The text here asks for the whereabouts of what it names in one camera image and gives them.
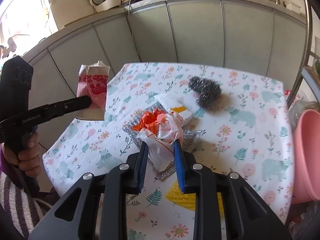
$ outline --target window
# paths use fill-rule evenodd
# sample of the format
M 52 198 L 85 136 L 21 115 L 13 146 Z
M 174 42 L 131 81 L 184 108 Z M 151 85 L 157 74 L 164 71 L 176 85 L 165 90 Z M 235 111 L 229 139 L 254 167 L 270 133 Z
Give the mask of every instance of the window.
M 17 49 L 9 57 L 0 58 L 1 68 L 15 54 L 23 56 L 42 39 L 57 31 L 49 0 L 13 0 L 7 7 L 0 23 L 0 40 L 8 47 L 8 39 L 13 38 Z

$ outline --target purple sleeve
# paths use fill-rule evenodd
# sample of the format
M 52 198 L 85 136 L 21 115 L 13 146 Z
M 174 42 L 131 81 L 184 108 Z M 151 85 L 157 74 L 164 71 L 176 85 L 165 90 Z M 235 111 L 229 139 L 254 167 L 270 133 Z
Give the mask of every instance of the purple sleeve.
M 21 183 L 18 179 L 17 174 L 15 173 L 11 165 L 7 163 L 6 159 L 4 158 L 1 144 L 0 144 L 0 170 L 4 172 L 17 187 L 21 188 Z

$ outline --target pink plastic basin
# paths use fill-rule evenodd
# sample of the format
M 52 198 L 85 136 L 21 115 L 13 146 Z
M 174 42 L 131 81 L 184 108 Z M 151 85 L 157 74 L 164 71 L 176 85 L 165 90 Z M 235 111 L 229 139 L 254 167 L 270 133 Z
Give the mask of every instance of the pink plastic basin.
M 295 177 L 292 204 L 320 201 L 320 113 L 306 110 L 293 137 Z

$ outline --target metal screw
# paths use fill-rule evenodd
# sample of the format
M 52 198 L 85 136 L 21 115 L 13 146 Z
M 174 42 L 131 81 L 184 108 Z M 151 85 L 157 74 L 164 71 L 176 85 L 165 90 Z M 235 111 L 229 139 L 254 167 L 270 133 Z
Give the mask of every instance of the metal screw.
M 193 164 L 192 167 L 193 167 L 195 170 L 201 170 L 203 166 L 202 166 L 200 163 L 195 163 L 195 164 Z
M 89 172 L 85 173 L 85 174 L 83 174 L 82 178 L 85 180 L 92 179 L 92 173 L 89 173 Z
M 232 173 L 230 173 L 230 178 L 232 178 L 232 179 L 238 179 L 238 178 L 239 178 L 239 174 L 236 173 L 236 172 L 232 172 Z
M 122 164 L 119 166 L 119 169 L 121 169 L 122 171 L 125 171 L 125 170 L 129 169 L 129 164 L 122 163 Z

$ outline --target white sponge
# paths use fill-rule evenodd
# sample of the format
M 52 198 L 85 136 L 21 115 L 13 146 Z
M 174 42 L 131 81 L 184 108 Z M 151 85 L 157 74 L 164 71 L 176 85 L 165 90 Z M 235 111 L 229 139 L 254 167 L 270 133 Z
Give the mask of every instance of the white sponge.
M 159 94 L 155 95 L 155 99 L 168 113 L 174 111 L 183 118 L 181 127 L 185 126 L 191 120 L 192 113 L 183 104 L 179 103 L 177 98 L 171 96 L 170 94 Z

